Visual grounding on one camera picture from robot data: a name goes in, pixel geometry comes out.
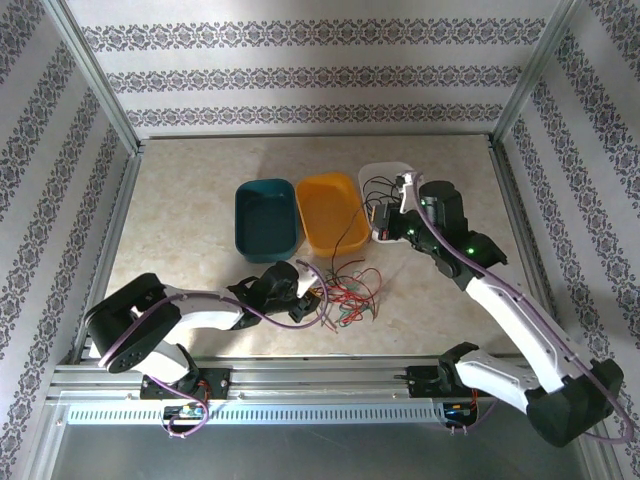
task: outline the yellow plastic container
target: yellow plastic container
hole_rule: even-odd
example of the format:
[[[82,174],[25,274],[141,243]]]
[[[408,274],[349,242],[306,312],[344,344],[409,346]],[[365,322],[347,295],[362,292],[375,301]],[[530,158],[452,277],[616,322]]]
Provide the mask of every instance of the yellow plastic container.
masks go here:
[[[362,200],[347,175],[325,173],[303,179],[296,186],[296,201],[304,232],[319,257],[331,257],[345,232],[336,255],[353,253],[368,240],[370,230]]]

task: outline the table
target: table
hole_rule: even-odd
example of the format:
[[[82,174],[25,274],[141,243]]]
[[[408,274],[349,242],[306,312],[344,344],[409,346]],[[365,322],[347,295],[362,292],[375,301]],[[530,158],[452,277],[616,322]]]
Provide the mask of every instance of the table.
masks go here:
[[[260,178],[302,178],[330,171],[350,175],[371,162],[405,162],[425,180],[449,180],[461,192],[469,228],[486,233],[507,254],[515,278],[524,279],[483,135],[251,137],[153,140],[145,149],[107,295],[144,272],[184,289],[220,289],[268,265],[247,263],[234,246],[234,198],[242,183]],[[462,342],[490,353],[515,346],[497,323],[433,261],[407,244],[369,243],[354,258],[384,279],[375,321],[339,329],[279,329],[266,322],[237,332],[170,335],[194,356],[437,355]],[[327,268],[305,242],[295,258]],[[286,314],[276,316],[288,320]]]

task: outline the wall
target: wall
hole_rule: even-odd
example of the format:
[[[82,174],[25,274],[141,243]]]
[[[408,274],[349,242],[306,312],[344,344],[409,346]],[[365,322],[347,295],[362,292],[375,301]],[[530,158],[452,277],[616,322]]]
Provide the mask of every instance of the wall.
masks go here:
[[[557,315],[626,374],[621,401],[640,414],[640,2],[578,10],[505,148]],[[619,419],[606,425],[612,436]],[[640,477],[640,440],[615,447]]]
[[[141,138],[489,132],[557,0],[68,0]]]
[[[127,153],[37,0],[0,1],[0,478],[69,352]]]

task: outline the purple cable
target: purple cable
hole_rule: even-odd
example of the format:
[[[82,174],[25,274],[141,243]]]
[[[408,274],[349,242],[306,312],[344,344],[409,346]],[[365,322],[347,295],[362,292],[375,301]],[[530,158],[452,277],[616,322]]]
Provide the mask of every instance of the purple cable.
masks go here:
[[[251,312],[254,315],[257,315],[262,320],[266,320],[267,322],[273,323],[274,325],[277,325],[277,326],[282,327],[282,328],[286,328],[288,330],[302,330],[303,328],[309,328],[309,327],[315,325],[322,318],[324,318],[324,316],[327,313],[327,308],[329,306],[329,287],[327,286],[327,282],[325,281],[324,277],[322,276],[322,273],[320,272],[320,270],[315,265],[311,265],[310,263],[307,263],[307,262],[305,262],[303,260],[296,260],[296,263],[298,263],[300,265],[303,265],[303,266],[313,270],[313,273],[315,273],[316,276],[318,277],[318,281],[320,282],[320,285],[322,286],[322,290],[323,290],[323,293],[324,293],[324,302],[323,302],[323,306],[322,306],[322,311],[320,312],[320,314],[316,318],[314,318],[310,322],[307,322],[307,323],[305,323],[303,325],[286,325],[284,323],[278,322],[277,320],[274,320],[272,318],[267,317],[265,314],[259,312],[255,308],[250,307],[249,305],[246,305],[246,304],[236,300],[235,298],[222,297],[222,296],[218,295],[217,293],[213,293],[213,292],[184,292],[184,293],[177,293],[175,295],[171,295],[169,297],[163,298],[158,303],[155,303],[154,305],[152,305],[142,315],[140,315],[140,317],[137,318],[129,326],[129,328],[127,328],[125,330],[125,332],[122,335],[120,335],[120,337],[113,343],[113,345],[111,345],[111,347],[105,352],[105,354],[102,356],[102,358],[98,362],[98,366],[104,367],[105,365],[107,365],[111,361],[111,358],[113,357],[113,354],[122,346],[122,344],[124,342],[127,341],[127,339],[133,334],[133,332],[135,332],[136,329],[142,324],[142,322],[144,322],[158,308],[160,308],[161,306],[163,306],[163,305],[165,305],[167,303],[173,302],[175,300],[186,300],[189,297],[191,297],[191,298],[194,298],[194,297],[213,298],[214,300],[219,300],[221,302],[229,303],[229,304],[234,305],[236,307],[240,307],[240,308],[242,308],[242,309],[244,309],[244,310],[246,310],[248,312]]]
[[[186,432],[182,432],[182,433],[176,433],[171,429],[171,427],[173,426],[173,423],[176,421],[178,416],[174,415],[173,417],[171,417],[171,419],[169,420],[169,423],[165,427],[167,432],[169,432],[169,436],[170,437],[187,438],[189,435],[193,435],[194,433],[196,433],[198,430],[200,430],[202,427],[204,427],[206,425],[206,423],[209,421],[209,405],[207,405],[207,402],[204,402],[204,401],[202,401],[202,400],[200,400],[200,399],[198,399],[198,398],[196,398],[194,396],[191,396],[191,395],[188,395],[186,393],[183,393],[180,390],[176,390],[172,386],[167,385],[166,383],[164,383],[161,380],[158,380],[155,377],[152,377],[152,376],[149,375],[149,378],[151,380],[153,380],[155,383],[157,383],[158,385],[160,385],[162,388],[167,390],[168,392],[171,392],[174,395],[178,395],[179,397],[185,398],[187,400],[191,400],[192,402],[195,402],[198,405],[202,405],[202,409],[204,410],[204,412],[202,413],[202,418],[200,419],[200,421],[196,425],[194,425],[193,428],[190,428]]]
[[[487,411],[484,412],[484,415],[482,415],[480,418],[478,418],[475,422],[473,422],[471,425],[469,425],[467,427],[467,432],[470,432],[471,430],[474,430],[476,428],[478,428],[478,426],[484,422],[487,417],[489,417],[489,415],[491,415],[493,413],[493,411],[496,409],[496,407],[498,406],[499,400],[496,400],[495,402],[493,402],[491,404],[491,406],[489,406],[489,408],[487,408]]]
[[[431,234],[435,237],[435,239],[438,242],[440,242],[440,244],[444,248],[446,248],[449,251],[449,253],[453,255],[456,259],[458,259],[459,261],[467,265],[469,268],[472,268],[473,270],[481,273],[482,275],[494,280],[512,298],[513,297],[521,298],[520,302],[524,303],[528,308],[530,308],[534,312],[533,321],[536,324],[536,326],[540,330],[542,330],[543,333],[545,333],[548,337],[551,337],[553,341],[556,343],[556,345],[560,348],[560,350],[562,350],[562,352],[567,356],[567,358],[569,358],[571,362],[575,364],[578,370],[580,370],[580,372],[583,375],[585,375],[591,383],[595,385],[595,387],[600,391],[600,393],[602,393],[607,399],[607,401],[613,406],[613,409],[622,418],[622,421],[626,425],[624,434],[619,438],[601,437],[598,435],[593,435],[591,433],[585,433],[584,435],[594,440],[597,440],[599,442],[608,443],[612,445],[630,442],[633,439],[633,430],[634,430],[633,421],[631,420],[627,412],[624,411],[624,408],[622,408],[622,405],[618,403],[618,400],[616,399],[616,397],[614,397],[613,394],[609,390],[607,390],[604,385],[602,385],[600,380],[598,380],[598,378],[593,373],[591,373],[591,370],[589,370],[586,367],[586,365],[582,362],[582,360],[580,360],[577,357],[575,352],[571,351],[569,346],[566,343],[564,343],[564,340],[562,340],[562,338],[560,338],[560,336],[547,324],[546,320],[537,312],[536,308],[531,304],[531,302],[529,302],[529,300],[527,299],[526,296],[524,296],[524,294],[522,294],[521,292],[513,288],[511,285],[506,283],[504,280],[502,280],[500,277],[498,277],[494,273],[491,273],[486,268],[481,267],[480,265],[475,263],[473,260],[468,259],[463,254],[458,252],[455,248],[453,248],[453,246],[451,246],[451,244],[444,238],[444,236],[438,231],[438,229],[436,229],[436,227],[431,223],[424,209],[420,207],[420,193],[418,192],[418,181],[420,180],[420,177],[422,177],[422,174],[418,172],[411,172],[411,175],[413,178],[413,197],[417,206],[416,208],[417,208],[418,214],[420,215],[420,218],[422,219],[424,224],[427,226]]]

